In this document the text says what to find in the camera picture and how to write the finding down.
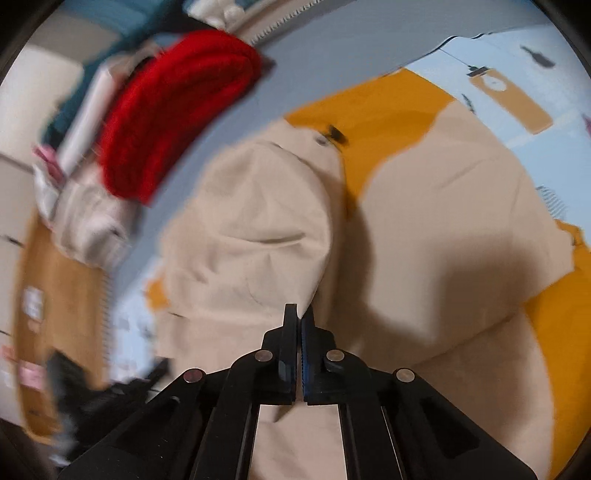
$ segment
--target beige cloth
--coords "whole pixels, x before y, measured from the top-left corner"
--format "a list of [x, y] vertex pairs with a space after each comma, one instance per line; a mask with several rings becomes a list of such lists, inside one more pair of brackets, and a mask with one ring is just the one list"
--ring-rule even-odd
[[157, 353], [174, 374], [227, 368], [281, 326], [286, 303], [306, 311], [336, 266], [340, 185], [337, 149], [283, 120], [212, 160], [161, 240], [172, 308], [157, 319]]
[[573, 269], [519, 160], [458, 101], [374, 172], [346, 229], [328, 328], [385, 371], [473, 338]]
[[[343, 237], [337, 345], [415, 368], [548, 478], [553, 399], [520, 305], [572, 270], [571, 245], [517, 158], [453, 102], [373, 173]], [[251, 478], [346, 478], [337, 411], [314, 408], [259, 422]]]
[[[290, 157], [268, 140], [214, 159], [163, 238], [167, 294], [190, 320], [167, 327], [162, 353], [183, 368], [224, 368], [258, 348], [281, 323], [282, 304], [295, 301], [302, 314], [322, 276], [328, 200], [301, 168], [279, 161]], [[317, 168], [326, 159], [316, 153], [300, 157]], [[276, 169], [281, 174], [269, 174]], [[285, 221], [271, 222], [272, 212]], [[270, 235], [275, 229], [281, 234]], [[294, 235], [302, 243], [293, 250], [260, 241]], [[372, 173], [343, 238], [334, 302], [317, 323], [371, 367], [416, 368], [545, 479], [553, 401], [540, 347], [519, 312], [572, 270], [571, 245], [515, 156], [452, 102], [419, 143]], [[336, 408], [298, 404], [276, 421], [261, 419], [251, 478], [345, 479]]]
[[52, 240], [65, 256], [109, 271], [127, 252], [138, 208], [105, 189], [91, 151], [59, 197]]

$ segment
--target white cabinet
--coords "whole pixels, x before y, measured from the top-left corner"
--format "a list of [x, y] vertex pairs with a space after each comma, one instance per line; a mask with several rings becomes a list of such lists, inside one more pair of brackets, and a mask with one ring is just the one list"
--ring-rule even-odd
[[[0, 333], [0, 348], [12, 347], [12, 337]], [[22, 426], [21, 407], [17, 395], [15, 364], [0, 356], [0, 418]]]
[[82, 65], [26, 45], [0, 85], [0, 154], [32, 164], [32, 146], [82, 75]]
[[0, 158], [0, 235], [24, 243], [34, 211], [33, 174]]
[[0, 240], [0, 330], [9, 335], [13, 330], [15, 275], [21, 251], [20, 247]]

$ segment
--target white fabric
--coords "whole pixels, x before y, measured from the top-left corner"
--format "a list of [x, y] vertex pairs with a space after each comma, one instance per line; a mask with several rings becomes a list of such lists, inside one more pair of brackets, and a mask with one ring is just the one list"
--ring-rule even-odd
[[159, 53], [159, 46], [148, 43], [134, 54], [114, 55], [100, 65], [57, 150], [57, 163], [66, 177], [74, 172], [81, 157], [94, 143], [113, 99], [134, 68], [146, 58]]
[[67, 257], [109, 271], [127, 251], [139, 205], [107, 192], [101, 174], [88, 155], [60, 195], [52, 239]]

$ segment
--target black object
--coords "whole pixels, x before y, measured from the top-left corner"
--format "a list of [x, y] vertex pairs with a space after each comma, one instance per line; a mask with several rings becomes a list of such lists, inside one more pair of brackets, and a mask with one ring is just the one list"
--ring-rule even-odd
[[332, 138], [335, 142], [340, 143], [342, 145], [346, 145], [349, 143], [345, 134], [336, 128], [334, 125], [329, 125], [329, 131], [325, 135], [327, 138]]
[[540, 67], [543, 67], [545, 69], [552, 69], [556, 67], [556, 64], [542, 52], [533, 51], [531, 48], [528, 48], [524, 45], [521, 45], [521, 49], [529, 53], [531, 55], [532, 60], [536, 62]]
[[409, 369], [368, 368], [333, 335], [285, 306], [262, 349], [206, 375], [187, 370], [61, 480], [246, 480], [259, 407], [337, 404], [349, 480], [535, 480], [533, 471]]
[[147, 378], [100, 391], [88, 388], [82, 367], [61, 352], [53, 352], [46, 367], [61, 425], [54, 446], [63, 460], [71, 462], [145, 405], [150, 389], [168, 373], [168, 359]]

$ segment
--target yellow fabric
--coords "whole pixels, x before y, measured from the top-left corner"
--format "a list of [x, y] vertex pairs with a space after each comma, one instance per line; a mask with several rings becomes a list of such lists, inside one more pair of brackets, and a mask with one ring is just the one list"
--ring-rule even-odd
[[153, 279], [148, 283], [148, 288], [145, 291], [146, 303], [153, 313], [170, 306], [170, 302], [164, 291], [163, 281], [162, 276]]
[[554, 397], [554, 449], [550, 478], [575, 453], [591, 426], [591, 253], [575, 226], [575, 269], [525, 304], [544, 354]]
[[285, 118], [294, 127], [326, 132], [333, 125], [345, 132], [346, 144], [337, 147], [343, 158], [350, 216], [372, 172], [419, 142], [453, 100], [437, 86], [402, 69], [304, 106]]

